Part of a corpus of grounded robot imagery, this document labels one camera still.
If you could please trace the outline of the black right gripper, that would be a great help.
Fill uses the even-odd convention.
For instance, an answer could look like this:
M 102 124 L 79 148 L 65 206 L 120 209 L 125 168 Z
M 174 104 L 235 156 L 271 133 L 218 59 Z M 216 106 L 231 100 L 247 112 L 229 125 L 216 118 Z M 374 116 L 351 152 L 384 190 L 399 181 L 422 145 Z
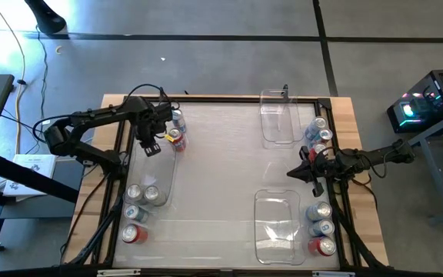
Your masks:
M 313 184 L 313 196 L 321 196 L 324 192 L 322 184 L 318 178 L 327 178 L 331 175 L 331 169 L 334 167 L 334 162 L 328 159 L 328 151 L 335 150 L 335 147 L 329 146 L 322 149 L 318 154 L 311 159 L 310 150 L 306 146 L 300 149 L 300 158 L 302 162 L 296 168 L 291 169 L 286 173 L 288 177 L 299 179 L 305 183 L 311 182 Z

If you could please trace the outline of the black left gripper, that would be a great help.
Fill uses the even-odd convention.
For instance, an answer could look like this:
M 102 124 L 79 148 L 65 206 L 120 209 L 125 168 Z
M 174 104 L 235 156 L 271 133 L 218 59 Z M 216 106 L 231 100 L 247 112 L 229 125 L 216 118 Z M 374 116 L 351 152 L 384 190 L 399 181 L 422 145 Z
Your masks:
M 166 122 L 173 119 L 172 105 L 168 102 L 159 103 L 154 106 L 150 102 L 144 102 L 142 109 L 135 116 L 135 138 L 144 149 L 145 154 L 150 157 L 161 151 L 155 138 L 158 134 L 160 139 L 168 142 L 168 130 Z

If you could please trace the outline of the clear plastic bin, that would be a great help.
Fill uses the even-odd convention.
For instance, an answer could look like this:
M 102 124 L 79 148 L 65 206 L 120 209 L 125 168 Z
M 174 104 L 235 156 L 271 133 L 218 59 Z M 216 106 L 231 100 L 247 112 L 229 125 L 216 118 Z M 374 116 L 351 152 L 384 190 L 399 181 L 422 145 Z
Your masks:
M 171 204 L 173 185 L 175 180 L 177 152 L 166 139 L 158 140 L 161 151 L 151 157 L 147 157 L 134 139 L 132 156 L 128 168 L 128 178 L 125 185 L 123 199 L 126 203 L 136 204 L 150 213 L 158 213 Z M 159 200 L 153 202 L 136 200 L 127 196 L 127 191 L 133 185 L 138 185 L 143 192 L 149 186 L 155 186 L 159 190 Z
M 254 200 L 255 256 L 263 265 L 301 265 L 300 195 L 262 189 Z
M 266 149 L 291 149 L 302 138 L 297 102 L 282 93 L 266 89 L 260 94 L 261 140 Z

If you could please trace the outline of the white glossy board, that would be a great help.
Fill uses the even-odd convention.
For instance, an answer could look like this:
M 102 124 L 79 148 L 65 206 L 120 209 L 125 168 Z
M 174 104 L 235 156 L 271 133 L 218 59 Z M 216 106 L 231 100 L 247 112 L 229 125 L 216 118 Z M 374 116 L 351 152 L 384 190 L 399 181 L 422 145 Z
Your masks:
M 260 119 L 257 111 L 249 115 L 243 106 L 204 107 L 211 114 L 202 118 L 194 107 L 182 108 L 187 123 L 187 145 L 183 152 L 177 153 L 172 202 L 158 213 L 148 213 L 146 242 L 118 241 L 114 267 L 255 267 L 258 262 L 255 193 L 269 189 L 293 190 L 300 195 L 301 248 L 305 261 L 289 265 L 298 266 L 291 269 L 336 269 L 338 263 L 333 255 L 312 255 L 307 248 L 310 236 L 305 209 L 317 201 L 312 185 L 286 175 L 300 164 L 301 141 L 291 149 L 266 149 L 263 144 L 256 145 L 258 139 L 254 135 L 261 135 L 255 132 L 257 127 L 253 124 Z M 315 117 L 310 108 L 298 105 L 301 130 Z M 229 118 L 238 119 L 241 124 L 226 128 L 224 123 L 231 121 Z

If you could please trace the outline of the white booklet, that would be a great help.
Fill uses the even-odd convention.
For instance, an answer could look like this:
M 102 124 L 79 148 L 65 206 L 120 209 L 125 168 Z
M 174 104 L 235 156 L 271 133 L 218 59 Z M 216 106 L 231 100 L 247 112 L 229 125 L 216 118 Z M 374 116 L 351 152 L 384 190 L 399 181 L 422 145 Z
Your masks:
M 57 157 L 55 155 L 29 155 L 18 154 L 13 158 L 13 162 L 17 165 L 31 169 L 43 176 L 51 178 L 55 169 Z M 25 199 L 28 197 L 45 195 L 44 192 L 30 189 L 29 187 L 7 180 L 5 183 L 4 196 L 16 197 L 17 199 Z

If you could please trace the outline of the black lit computer case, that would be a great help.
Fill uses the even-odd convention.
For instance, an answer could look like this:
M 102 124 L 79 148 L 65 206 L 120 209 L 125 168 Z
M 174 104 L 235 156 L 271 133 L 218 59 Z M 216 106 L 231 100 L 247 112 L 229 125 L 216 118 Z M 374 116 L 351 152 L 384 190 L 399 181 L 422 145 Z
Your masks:
M 443 69 L 432 70 L 387 109 L 396 133 L 422 132 L 443 119 Z

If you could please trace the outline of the black stand foot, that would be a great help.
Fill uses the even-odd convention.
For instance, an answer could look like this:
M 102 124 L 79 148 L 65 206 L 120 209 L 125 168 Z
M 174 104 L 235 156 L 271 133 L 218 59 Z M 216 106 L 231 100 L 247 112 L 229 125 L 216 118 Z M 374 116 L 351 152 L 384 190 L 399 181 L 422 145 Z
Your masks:
M 45 0 L 24 0 L 35 16 L 38 29 L 46 35 L 54 35 L 62 31 L 66 20 L 51 9 Z

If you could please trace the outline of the black metal table frame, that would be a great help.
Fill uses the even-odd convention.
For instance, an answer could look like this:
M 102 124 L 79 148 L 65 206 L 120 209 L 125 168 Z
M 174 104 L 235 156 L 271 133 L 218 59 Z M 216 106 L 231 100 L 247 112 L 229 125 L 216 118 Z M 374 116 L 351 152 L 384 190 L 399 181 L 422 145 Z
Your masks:
M 118 104 L 123 100 L 124 95 L 113 95 L 106 94 L 102 100 L 102 107 L 107 107 L 109 104 Z M 175 95 L 173 99 L 178 100 L 181 104 L 181 108 L 186 108 L 189 105 L 195 106 L 195 112 L 201 113 L 202 118 L 208 118 L 211 114 L 210 111 L 205 112 L 206 108 L 245 108 L 244 111 L 249 111 L 249 115 L 255 115 L 256 111 L 259 113 L 259 96 L 256 95 Z M 361 148 L 361 139 L 358 133 L 358 125 L 355 118 L 355 111 L 352 105 L 351 98 L 349 97 L 297 97 L 298 105 L 310 105 L 311 112 L 314 111 L 315 114 L 326 114 L 328 120 L 333 121 L 332 128 L 333 132 L 335 132 L 335 140 L 333 141 L 333 145 L 339 145 L 342 148 Z M 233 120 L 233 118 L 229 118 L 231 121 L 224 123 L 226 128 L 232 128 L 230 126 L 237 125 L 239 126 L 238 119 Z M 253 123 L 256 126 L 256 133 L 261 133 L 261 123 L 260 119 L 256 120 L 256 123 Z M 261 135 L 254 135 L 257 137 L 258 143 L 256 145 L 262 147 L 262 142 L 260 142 Z M 112 123 L 110 125 L 97 127 L 95 130 L 94 138 L 92 140 L 93 146 L 98 146 L 100 149 L 108 149 L 110 147 L 119 148 L 119 150 L 128 150 L 132 151 L 132 139 L 129 138 L 129 124 L 128 123 Z M 101 192 L 98 196 L 94 196 L 93 201 L 98 201 L 100 199 L 100 203 L 102 205 L 102 211 L 100 214 L 101 222 L 105 221 L 105 208 L 112 208 L 112 204 L 115 200 L 115 196 L 118 194 L 118 190 L 122 189 L 125 185 L 121 182 L 125 182 L 125 179 L 122 181 L 115 181 L 113 185 L 107 184 L 105 189 L 101 189 Z M 335 198 L 337 198 L 337 203 L 340 205 L 340 208 L 345 207 L 345 214 L 347 219 L 353 219 L 355 217 L 355 208 L 358 209 L 357 204 L 353 204 L 348 196 L 348 192 L 342 191 L 341 196 L 333 194 Z M 98 261 L 103 262 L 104 265 L 113 265 L 113 258 L 115 253 L 117 252 L 117 234 L 119 228 L 119 220 L 115 219 L 105 231 L 104 238 L 102 242 L 99 243 L 100 250 L 94 250 L 97 257 L 100 258 L 92 258 L 91 261 L 98 264 Z M 338 265 L 354 265 L 355 260 L 360 260 L 357 262 L 357 265 L 362 263 L 361 257 L 358 253 L 358 250 L 355 249 L 355 246 L 349 241 L 348 234 L 342 227 L 338 229 L 338 254 L 333 255 L 338 263 Z M 235 265 L 227 265 L 222 266 L 224 271 L 233 272 L 239 271 L 247 271 L 247 274 L 273 274 L 273 272 L 281 272 L 286 270 L 288 274 L 290 272 L 292 275 L 293 272 L 298 272 L 300 270 L 306 271 L 307 269 L 291 269 L 298 268 L 298 266 L 283 266 L 282 269 L 271 269 L 274 268 L 272 265 L 262 265 L 259 262 L 255 262 L 257 265 L 250 269 L 241 269 L 241 266 Z M 192 265 L 180 266 L 174 265 L 171 269 L 167 269 L 166 267 L 156 268 L 153 267 L 140 267 L 143 272 L 152 272 L 151 274 L 159 273 L 161 270 L 165 269 L 166 272 L 173 272 L 177 270 L 179 274 L 185 269 L 186 272 L 193 272 L 197 269 L 194 269 Z

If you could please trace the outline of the white metal bracket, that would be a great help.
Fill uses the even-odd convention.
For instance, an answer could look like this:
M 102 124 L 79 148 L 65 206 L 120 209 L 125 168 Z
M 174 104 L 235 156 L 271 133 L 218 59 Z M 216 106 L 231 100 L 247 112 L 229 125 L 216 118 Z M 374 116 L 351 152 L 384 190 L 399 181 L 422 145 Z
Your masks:
M 140 275 L 140 269 L 103 269 L 97 271 L 96 277 L 135 277 Z
M 313 271 L 311 277 L 355 277 L 355 273 L 343 271 Z

